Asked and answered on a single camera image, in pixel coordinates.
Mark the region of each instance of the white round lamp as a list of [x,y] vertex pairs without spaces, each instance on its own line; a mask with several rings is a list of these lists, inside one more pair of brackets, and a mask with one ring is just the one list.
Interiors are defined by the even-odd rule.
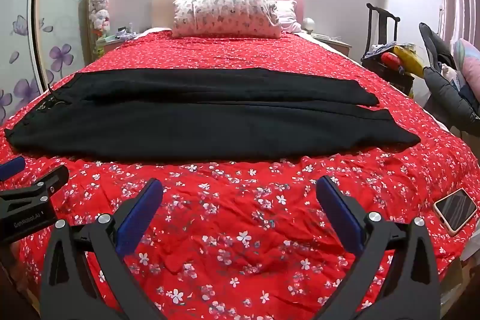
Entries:
[[308,34],[311,34],[315,30],[315,21],[311,18],[304,18],[302,28],[306,30]]

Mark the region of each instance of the plush toy tower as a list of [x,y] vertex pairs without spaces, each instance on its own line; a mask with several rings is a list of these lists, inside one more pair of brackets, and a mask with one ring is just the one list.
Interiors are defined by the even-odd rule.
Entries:
[[88,0],[88,12],[93,24],[93,32],[99,37],[110,31],[109,0]]

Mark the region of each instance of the phone screen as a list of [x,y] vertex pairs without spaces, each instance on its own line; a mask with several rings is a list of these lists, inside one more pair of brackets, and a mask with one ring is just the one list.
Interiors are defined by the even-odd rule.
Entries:
[[459,229],[476,210],[475,204],[464,189],[436,203],[440,214],[445,218],[453,231]]

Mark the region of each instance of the silver bolt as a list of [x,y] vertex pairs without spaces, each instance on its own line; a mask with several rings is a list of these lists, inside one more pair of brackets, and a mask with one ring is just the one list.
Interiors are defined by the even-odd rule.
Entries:
[[372,221],[375,221],[376,223],[382,219],[380,213],[378,213],[376,211],[371,211],[368,214],[368,218],[371,219]]
[[110,220],[111,220],[111,217],[109,214],[105,213],[105,214],[100,214],[99,217],[98,217],[98,222],[100,224],[106,224],[108,223]]
[[413,219],[413,222],[415,223],[415,225],[417,226],[424,226],[425,225],[425,221],[424,219],[422,219],[422,217],[415,217]]
[[65,220],[58,220],[55,223],[55,228],[57,228],[57,229],[63,228],[65,226],[65,224],[66,224]]

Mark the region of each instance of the curtain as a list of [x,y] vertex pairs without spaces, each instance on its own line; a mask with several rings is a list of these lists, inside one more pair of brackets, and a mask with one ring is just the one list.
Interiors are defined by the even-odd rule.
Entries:
[[480,48],[480,0],[443,0],[439,35],[451,46],[463,38]]

